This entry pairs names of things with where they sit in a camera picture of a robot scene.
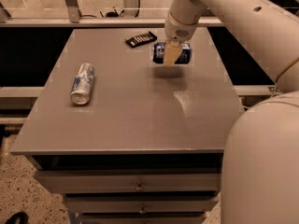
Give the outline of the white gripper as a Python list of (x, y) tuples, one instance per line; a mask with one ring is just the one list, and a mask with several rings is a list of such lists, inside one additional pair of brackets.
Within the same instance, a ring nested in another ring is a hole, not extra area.
[(182, 52), (179, 42), (190, 40), (197, 28), (198, 16), (193, 12), (175, 13), (169, 11), (165, 19), (166, 39), (164, 47), (164, 66), (173, 66)]

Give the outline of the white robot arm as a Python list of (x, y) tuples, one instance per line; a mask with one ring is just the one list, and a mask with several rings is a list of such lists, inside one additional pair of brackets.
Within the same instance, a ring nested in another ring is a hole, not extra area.
[(279, 87), (228, 134), (221, 224), (299, 224), (299, 21), (268, 0), (173, 0), (165, 22), (166, 63), (209, 9)]

